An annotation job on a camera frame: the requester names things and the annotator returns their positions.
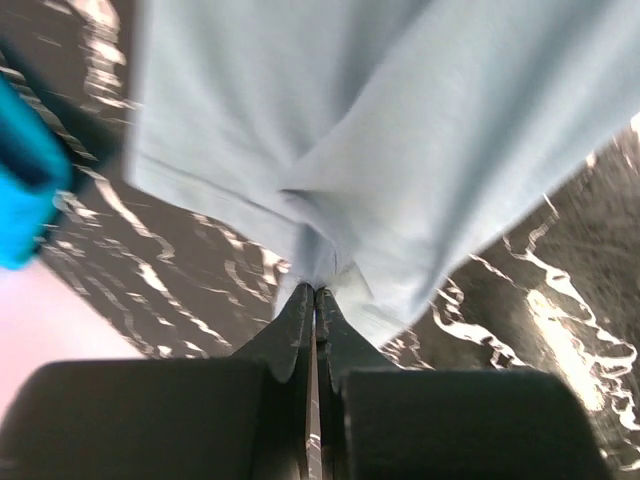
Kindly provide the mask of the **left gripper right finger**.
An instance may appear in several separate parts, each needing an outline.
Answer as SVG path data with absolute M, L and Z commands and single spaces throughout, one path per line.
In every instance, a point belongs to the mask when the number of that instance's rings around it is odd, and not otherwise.
M 367 341 L 345 319 L 327 288 L 314 293 L 322 477 L 347 479 L 349 455 L 342 383 L 356 370 L 400 368 Z

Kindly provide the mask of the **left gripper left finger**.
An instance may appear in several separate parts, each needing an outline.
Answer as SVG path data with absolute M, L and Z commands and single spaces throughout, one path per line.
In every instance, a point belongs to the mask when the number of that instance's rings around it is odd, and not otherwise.
M 307 479 L 314 290 L 297 286 L 279 315 L 232 357 L 263 368 L 253 479 Z

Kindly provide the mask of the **grey-blue t shirt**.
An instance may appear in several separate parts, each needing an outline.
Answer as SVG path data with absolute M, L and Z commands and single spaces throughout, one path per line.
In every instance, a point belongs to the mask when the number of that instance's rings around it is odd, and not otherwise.
M 145 1 L 127 178 L 382 345 L 639 109 L 635 1 Z

